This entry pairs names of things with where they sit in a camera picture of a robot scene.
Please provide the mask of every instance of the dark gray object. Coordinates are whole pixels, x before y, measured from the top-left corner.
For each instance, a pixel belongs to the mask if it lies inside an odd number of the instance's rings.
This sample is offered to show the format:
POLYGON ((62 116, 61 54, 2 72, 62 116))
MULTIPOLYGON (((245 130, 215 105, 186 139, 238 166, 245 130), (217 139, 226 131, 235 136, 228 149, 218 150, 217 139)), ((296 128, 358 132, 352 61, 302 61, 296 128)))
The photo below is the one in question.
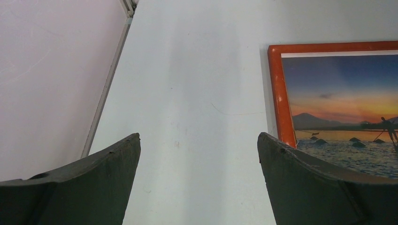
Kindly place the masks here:
POLYGON ((266 133, 257 145, 278 225, 398 224, 398 180, 327 163, 266 133))
POLYGON ((0 182, 0 225, 121 225, 139 134, 29 180, 0 182))

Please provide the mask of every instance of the sunset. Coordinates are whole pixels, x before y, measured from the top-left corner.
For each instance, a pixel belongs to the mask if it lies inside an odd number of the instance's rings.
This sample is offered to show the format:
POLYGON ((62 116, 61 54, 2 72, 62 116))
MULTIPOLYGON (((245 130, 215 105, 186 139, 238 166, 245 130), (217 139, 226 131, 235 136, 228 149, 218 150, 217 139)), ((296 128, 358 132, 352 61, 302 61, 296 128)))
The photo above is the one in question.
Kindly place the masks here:
POLYGON ((292 115, 342 123, 398 116, 398 55, 283 58, 292 115))

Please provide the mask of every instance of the water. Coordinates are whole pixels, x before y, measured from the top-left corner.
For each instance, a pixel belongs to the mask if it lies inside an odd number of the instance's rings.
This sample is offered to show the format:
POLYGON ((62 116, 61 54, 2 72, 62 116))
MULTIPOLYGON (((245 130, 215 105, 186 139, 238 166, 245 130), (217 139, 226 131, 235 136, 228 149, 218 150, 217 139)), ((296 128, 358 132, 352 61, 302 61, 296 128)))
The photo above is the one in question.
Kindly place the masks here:
POLYGON ((311 134, 296 131, 297 148, 311 156, 350 170, 370 175, 398 179, 398 154, 393 148, 387 132, 379 139, 386 143, 372 142, 381 131, 310 131, 319 132, 317 138, 328 143, 314 145, 311 134), (356 137, 366 145, 355 148, 349 140, 356 137))

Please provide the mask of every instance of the orange picture frame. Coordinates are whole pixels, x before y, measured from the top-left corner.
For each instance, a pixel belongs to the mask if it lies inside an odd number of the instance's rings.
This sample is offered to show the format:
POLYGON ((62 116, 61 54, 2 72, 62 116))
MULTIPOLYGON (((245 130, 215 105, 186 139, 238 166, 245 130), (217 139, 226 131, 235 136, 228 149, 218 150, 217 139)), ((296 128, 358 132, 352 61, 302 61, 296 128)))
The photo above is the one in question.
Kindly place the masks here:
POLYGON ((398 41, 270 45, 268 48, 268 62, 271 74, 271 85, 274 95, 276 114, 276 127, 279 139, 291 147, 297 147, 288 92, 286 89, 285 77, 283 73, 283 53, 336 53, 389 50, 398 50, 398 41))

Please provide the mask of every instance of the orange sky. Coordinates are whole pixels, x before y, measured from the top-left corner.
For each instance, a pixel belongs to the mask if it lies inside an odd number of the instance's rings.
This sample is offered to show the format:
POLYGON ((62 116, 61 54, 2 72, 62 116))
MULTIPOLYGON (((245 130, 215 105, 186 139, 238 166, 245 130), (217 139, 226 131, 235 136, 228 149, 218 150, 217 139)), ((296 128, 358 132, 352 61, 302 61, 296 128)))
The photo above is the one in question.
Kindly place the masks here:
POLYGON ((398 96, 390 93, 362 93, 360 95, 335 95, 332 99, 303 97, 291 102, 292 115, 309 113, 313 116, 345 123, 380 122, 398 116, 398 96))

